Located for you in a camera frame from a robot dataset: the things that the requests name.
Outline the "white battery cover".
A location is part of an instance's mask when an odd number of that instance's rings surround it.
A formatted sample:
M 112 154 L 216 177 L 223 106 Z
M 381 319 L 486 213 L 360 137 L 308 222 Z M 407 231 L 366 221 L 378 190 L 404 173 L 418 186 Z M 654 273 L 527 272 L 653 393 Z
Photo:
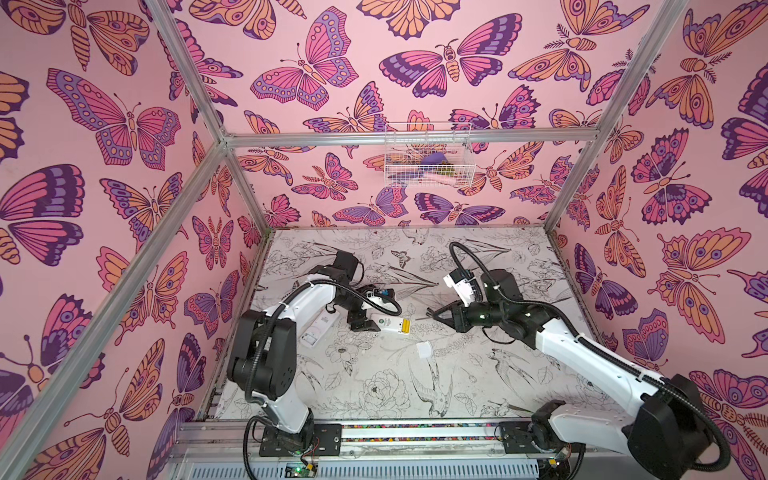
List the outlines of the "white battery cover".
M 416 350 L 420 359 L 428 359 L 433 356 L 433 347 L 428 341 L 417 343 Z

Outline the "long white remote control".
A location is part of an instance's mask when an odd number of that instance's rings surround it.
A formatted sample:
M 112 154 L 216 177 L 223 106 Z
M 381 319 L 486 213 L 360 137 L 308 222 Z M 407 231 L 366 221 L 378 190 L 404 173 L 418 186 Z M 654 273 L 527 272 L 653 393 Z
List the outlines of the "long white remote control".
M 321 312 L 312 320 L 299 337 L 299 343 L 307 348 L 316 347 L 332 329 L 339 318 L 339 313 Z

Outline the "small white remote control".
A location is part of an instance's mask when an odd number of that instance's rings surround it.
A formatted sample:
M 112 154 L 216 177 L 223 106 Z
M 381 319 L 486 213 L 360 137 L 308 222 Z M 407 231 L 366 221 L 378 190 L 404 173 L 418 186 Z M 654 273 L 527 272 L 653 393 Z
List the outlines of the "small white remote control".
M 405 318 L 381 316 L 376 324 L 382 332 L 389 332 L 398 335 L 409 335 L 401 332 L 402 322 Z

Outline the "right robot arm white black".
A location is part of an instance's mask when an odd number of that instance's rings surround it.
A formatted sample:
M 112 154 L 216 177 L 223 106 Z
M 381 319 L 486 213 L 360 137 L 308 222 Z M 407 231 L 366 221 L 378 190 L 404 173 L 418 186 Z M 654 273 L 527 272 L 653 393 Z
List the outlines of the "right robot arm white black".
M 590 340 L 556 306 L 524 299 L 505 270 L 471 279 L 453 271 L 444 281 L 459 298 L 428 310 L 429 317 L 458 333 L 499 327 L 512 340 L 570 368 L 620 407 L 620 414 L 610 416 L 564 400 L 547 402 L 528 425 L 527 436 L 538 450 L 593 446 L 632 457 L 658 479 L 705 469 L 699 458 L 720 431 L 706 418 L 692 381 L 665 378 Z

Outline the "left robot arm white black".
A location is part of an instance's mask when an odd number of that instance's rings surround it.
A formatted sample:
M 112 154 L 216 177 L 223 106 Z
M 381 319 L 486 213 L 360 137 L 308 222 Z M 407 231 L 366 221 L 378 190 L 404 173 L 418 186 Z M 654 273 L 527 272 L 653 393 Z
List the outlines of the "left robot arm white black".
M 314 320 L 339 307 L 347 312 L 350 327 L 361 330 L 374 326 L 368 317 L 371 309 L 395 316 L 402 312 L 393 290 L 352 284 L 360 267 L 354 254 L 339 251 L 332 264 L 313 267 L 280 302 L 265 310 L 250 309 L 237 321 L 227 380 L 282 433 L 299 434 L 312 427 L 311 410 L 299 398 L 294 380 L 298 340 Z

